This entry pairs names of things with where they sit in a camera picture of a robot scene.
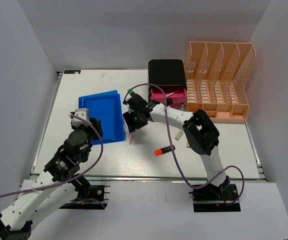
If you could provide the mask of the clear pen with blue ink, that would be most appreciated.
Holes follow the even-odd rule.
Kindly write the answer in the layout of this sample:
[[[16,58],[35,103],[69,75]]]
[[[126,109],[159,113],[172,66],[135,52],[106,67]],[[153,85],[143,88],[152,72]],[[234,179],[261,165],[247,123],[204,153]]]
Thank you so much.
[[[124,127],[124,141],[126,141],[127,140],[127,128],[126,128],[126,126],[125,126],[125,124],[123,125],[123,127]]]

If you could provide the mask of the pink clear highlighter pen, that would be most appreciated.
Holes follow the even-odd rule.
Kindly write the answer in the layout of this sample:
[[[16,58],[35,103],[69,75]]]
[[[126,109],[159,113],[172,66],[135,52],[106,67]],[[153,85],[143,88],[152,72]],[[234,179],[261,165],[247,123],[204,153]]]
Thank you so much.
[[[133,142],[133,140],[134,140],[134,137],[135,137],[135,133],[132,133],[132,134],[130,135],[129,145],[132,144],[132,142]]]

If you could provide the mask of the orange cap black highlighter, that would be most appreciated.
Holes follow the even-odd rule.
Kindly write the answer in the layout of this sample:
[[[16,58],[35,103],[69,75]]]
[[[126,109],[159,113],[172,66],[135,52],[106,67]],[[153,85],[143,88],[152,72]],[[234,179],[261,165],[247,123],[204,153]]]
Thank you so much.
[[[174,145],[170,145],[170,146],[166,146],[166,147],[163,147],[163,148],[155,150],[154,154],[155,154],[155,156],[161,156],[161,155],[169,153],[169,152],[171,152],[172,150],[175,150],[175,149],[176,148],[175,148]]]

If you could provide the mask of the orange clear highlighter pen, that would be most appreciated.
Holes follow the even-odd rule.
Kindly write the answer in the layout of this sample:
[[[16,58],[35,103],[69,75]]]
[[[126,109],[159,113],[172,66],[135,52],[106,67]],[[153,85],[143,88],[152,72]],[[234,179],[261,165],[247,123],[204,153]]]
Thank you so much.
[[[166,97],[168,98],[168,97],[170,97],[170,96],[172,96],[172,95],[174,95],[176,93],[179,93],[179,92],[180,92],[180,90],[171,92],[171,93],[167,94]]]

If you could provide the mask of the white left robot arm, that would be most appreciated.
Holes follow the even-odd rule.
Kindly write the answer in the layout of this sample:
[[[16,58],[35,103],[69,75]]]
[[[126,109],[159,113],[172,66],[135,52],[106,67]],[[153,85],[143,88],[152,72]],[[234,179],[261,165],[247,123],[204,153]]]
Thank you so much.
[[[70,201],[92,201],[95,193],[89,181],[79,174],[80,164],[88,161],[92,142],[101,140],[101,122],[84,117],[80,112],[70,115],[71,132],[54,157],[20,197],[0,211],[0,238],[26,240],[49,215]]]

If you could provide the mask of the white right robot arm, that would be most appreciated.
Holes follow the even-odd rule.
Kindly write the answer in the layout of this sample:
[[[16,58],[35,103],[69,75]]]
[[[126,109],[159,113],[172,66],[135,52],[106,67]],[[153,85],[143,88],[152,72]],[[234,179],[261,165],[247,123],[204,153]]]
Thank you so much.
[[[123,101],[128,111],[123,114],[130,133],[146,126],[148,122],[164,123],[175,127],[186,136],[190,148],[202,160],[207,174],[207,185],[198,191],[209,198],[222,199],[230,184],[219,155],[219,131],[205,111],[182,111],[152,100],[147,102],[137,93]]]

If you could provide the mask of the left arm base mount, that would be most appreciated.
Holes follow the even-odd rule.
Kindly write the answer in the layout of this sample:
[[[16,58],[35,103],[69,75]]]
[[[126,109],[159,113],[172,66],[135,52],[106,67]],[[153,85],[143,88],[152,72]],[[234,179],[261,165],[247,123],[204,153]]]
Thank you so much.
[[[109,196],[109,185],[91,185],[88,196],[81,199],[76,198],[61,206],[60,209],[104,210],[107,207]]]

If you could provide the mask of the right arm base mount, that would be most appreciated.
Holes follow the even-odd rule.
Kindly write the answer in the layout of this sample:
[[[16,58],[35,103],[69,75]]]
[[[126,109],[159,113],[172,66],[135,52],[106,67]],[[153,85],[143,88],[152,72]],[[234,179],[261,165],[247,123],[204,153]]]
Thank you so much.
[[[220,196],[206,192],[206,188],[193,189],[189,192],[193,199],[195,213],[233,213],[240,212],[239,201],[232,203],[239,195],[235,184],[229,184]]]

